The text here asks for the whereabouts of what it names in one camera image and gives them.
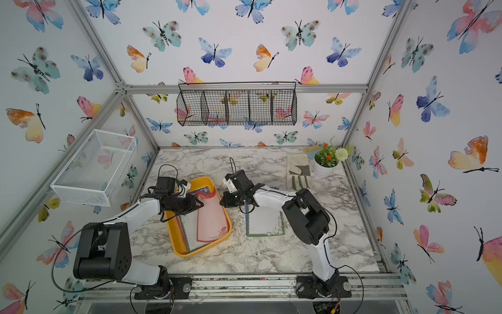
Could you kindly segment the red stationery paper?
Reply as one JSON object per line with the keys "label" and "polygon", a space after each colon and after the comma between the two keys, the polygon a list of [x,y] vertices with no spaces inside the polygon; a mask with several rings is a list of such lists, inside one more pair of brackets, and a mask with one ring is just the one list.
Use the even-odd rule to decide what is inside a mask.
{"label": "red stationery paper", "polygon": [[228,232],[228,223],[224,208],[216,191],[197,193],[197,198],[204,203],[197,214],[197,241],[212,243],[224,237]]}

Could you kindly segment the green floral stationery paper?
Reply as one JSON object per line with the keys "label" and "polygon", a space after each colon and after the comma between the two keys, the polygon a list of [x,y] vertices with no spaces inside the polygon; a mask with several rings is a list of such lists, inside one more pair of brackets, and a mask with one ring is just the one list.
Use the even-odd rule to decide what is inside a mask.
{"label": "green floral stationery paper", "polygon": [[282,212],[264,206],[245,205],[246,235],[250,238],[285,235]]}

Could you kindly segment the yellow plastic storage tray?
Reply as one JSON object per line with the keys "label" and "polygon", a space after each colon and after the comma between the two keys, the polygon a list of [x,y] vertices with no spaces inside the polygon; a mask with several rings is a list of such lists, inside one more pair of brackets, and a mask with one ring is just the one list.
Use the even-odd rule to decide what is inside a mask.
{"label": "yellow plastic storage tray", "polygon": [[220,205],[221,197],[209,177],[190,181],[188,194],[202,201],[203,207],[187,215],[174,216],[169,212],[166,222],[173,251],[177,256],[195,256],[226,240],[232,223],[226,208]]}

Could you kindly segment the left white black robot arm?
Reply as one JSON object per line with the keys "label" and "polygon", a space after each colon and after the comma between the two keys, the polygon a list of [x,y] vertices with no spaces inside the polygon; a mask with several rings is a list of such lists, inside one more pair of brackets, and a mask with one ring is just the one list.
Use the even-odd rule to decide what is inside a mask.
{"label": "left white black robot arm", "polygon": [[132,257],[130,236],[153,217],[169,221],[166,212],[175,217],[201,209],[204,204],[189,193],[185,180],[161,177],[147,193],[122,213],[102,222],[91,222],[77,235],[79,245],[73,264],[73,276],[85,281],[99,281],[101,286],[120,282],[135,285],[146,299],[174,296],[174,284],[164,266],[146,264]]}

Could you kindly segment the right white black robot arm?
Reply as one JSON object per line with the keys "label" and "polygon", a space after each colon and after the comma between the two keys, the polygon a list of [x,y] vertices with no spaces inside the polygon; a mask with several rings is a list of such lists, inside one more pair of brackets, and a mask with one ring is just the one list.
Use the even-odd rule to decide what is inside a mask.
{"label": "right white black robot arm", "polygon": [[286,192],[254,184],[243,170],[229,173],[224,178],[227,191],[220,201],[225,208],[253,205],[257,208],[281,211],[297,238],[308,245],[312,273],[296,277],[295,294],[313,300],[318,297],[352,297],[349,279],[341,276],[340,267],[332,264],[329,250],[329,224],[335,219],[306,188]]}

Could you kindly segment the stack of stationery papers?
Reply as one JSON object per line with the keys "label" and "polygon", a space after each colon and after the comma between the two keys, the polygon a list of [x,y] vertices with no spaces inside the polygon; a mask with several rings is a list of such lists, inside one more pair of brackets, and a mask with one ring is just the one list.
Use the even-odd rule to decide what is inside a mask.
{"label": "stack of stationery papers", "polygon": [[[211,193],[213,191],[216,191],[216,189],[214,187],[206,186],[206,187],[199,188],[195,191],[192,191],[190,194],[197,197],[198,192]],[[230,231],[230,223],[227,219],[229,229],[228,229],[227,234],[224,237],[222,237],[219,240],[212,242],[212,243],[198,242],[197,241],[197,214],[198,214],[198,210],[193,211],[191,213],[188,213],[187,215],[180,216],[177,219],[178,224],[181,229],[181,232],[182,232],[182,240],[183,240],[183,243],[185,244],[185,247],[186,247],[186,250],[188,251],[188,254],[194,253],[196,251],[202,250],[202,248],[205,248],[205,247],[208,247],[210,245],[215,244],[216,242],[218,242],[219,240],[221,240],[222,238],[227,236],[228,232]]]}

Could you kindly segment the beige green gardening glove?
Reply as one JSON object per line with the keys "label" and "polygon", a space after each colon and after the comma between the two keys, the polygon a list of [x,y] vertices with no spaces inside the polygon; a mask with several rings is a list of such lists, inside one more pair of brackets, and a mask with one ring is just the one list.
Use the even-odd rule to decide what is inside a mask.
{"label": "beige green gardening glove", "polygon": [[286,155],[286,187],[288,190],[310,188],[311,170],[306,154]]}

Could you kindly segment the white potted flower plant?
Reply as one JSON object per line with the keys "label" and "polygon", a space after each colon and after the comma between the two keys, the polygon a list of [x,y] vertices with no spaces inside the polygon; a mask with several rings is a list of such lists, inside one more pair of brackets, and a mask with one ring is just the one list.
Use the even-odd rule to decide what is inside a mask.
{"label": "white potted flower plant", "polygon": [[328,178],[338,165],[346,161],[353,153],[353,146],[337,146],[334,137],[315,150],[313,154],[313,173],[319,179]]}

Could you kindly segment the white mesh wall basket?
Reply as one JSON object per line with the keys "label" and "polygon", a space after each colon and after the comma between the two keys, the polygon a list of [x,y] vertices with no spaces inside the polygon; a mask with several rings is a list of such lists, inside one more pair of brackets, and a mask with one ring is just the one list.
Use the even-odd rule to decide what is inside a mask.
{"label": "white mesh wall basket", "polygon": [[135,137],[94,129],[51,182],[60,200],[110,207],[137,148]]}

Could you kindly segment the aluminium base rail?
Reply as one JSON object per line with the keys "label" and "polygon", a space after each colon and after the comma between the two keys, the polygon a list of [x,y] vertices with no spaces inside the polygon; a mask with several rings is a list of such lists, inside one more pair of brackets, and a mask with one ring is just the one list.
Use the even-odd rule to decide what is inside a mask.
{"label": "aluminium base rail", "polygon": [[[340,272],[336,296],[347,301],[407,301],[395,273]],[[297,301],[314,289],[310,273],[171,274],[175,302]]]}

